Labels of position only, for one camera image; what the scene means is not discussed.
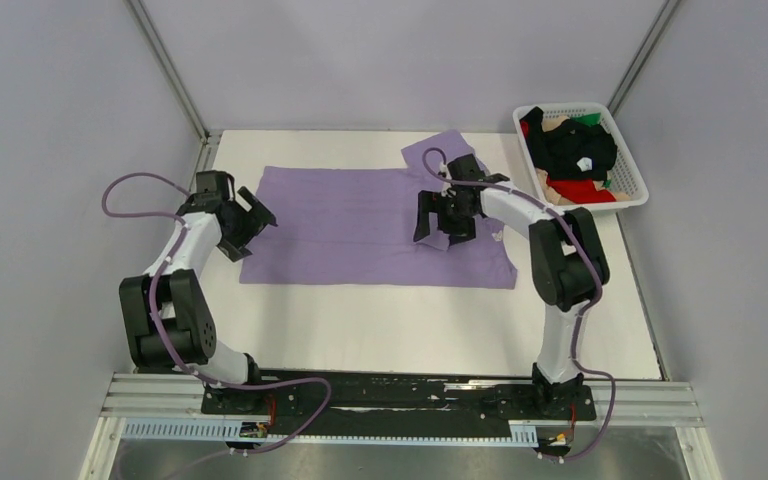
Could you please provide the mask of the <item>purple t shirt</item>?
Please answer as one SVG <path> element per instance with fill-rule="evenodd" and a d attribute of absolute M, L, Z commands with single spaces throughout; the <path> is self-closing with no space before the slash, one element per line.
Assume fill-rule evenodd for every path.
<path fill-rule="evenodd" d="M 430 147 L 450 160 L 474 151 L 448 130 L 404 147 L 402 168 L 266 167 L 256 196 L 277 224 L 250 242 L 240 283 L 514 288 L 497 220 L 478 218 L 475 239 L 463 244 L 440 231 L 414 241 L 418 193 L 443 186 L 422 163 Z"/>

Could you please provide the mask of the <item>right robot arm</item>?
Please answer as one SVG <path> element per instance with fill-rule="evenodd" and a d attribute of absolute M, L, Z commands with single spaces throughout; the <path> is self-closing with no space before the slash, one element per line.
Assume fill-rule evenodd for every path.
<path fill-rule="evenodd" d="M 487 174 L 473 155 L 450 161 L 442 149 L 431 147 L 421 164 L 444 186 L 419 192 L 414 241 L 435 232 L 446 235 L 451 246 L 471 241 L 478 218 L 497 220 L 528 240 L 545 324 L 524 397 L 540 415 L 558 416 L 584 396 L 587 370 L 578 360 L 579 337 L 610 276 L 593 215 L 585 208 L 559 212 L 518 190 L 507 176 Z"/>

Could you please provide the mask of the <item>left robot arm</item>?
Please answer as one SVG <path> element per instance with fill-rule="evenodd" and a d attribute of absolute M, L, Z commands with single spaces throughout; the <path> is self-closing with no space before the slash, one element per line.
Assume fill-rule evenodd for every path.
<path fill-rule="evenodd" d="M 250 256 L 249 243 L 276 226 L 276 218 L 224 171 L 197 173 L 194 189 L 184 195 L 169 216 L 175 228 L 161 254 L 141 275 L 120 283 L 130 356 L 140 369 L 175 370 L 228 388 L 231 404 L 253 413 L 266 400 L 259 368 L 219 339 L 199 278 L 215 250 L 232 263 Z"/>

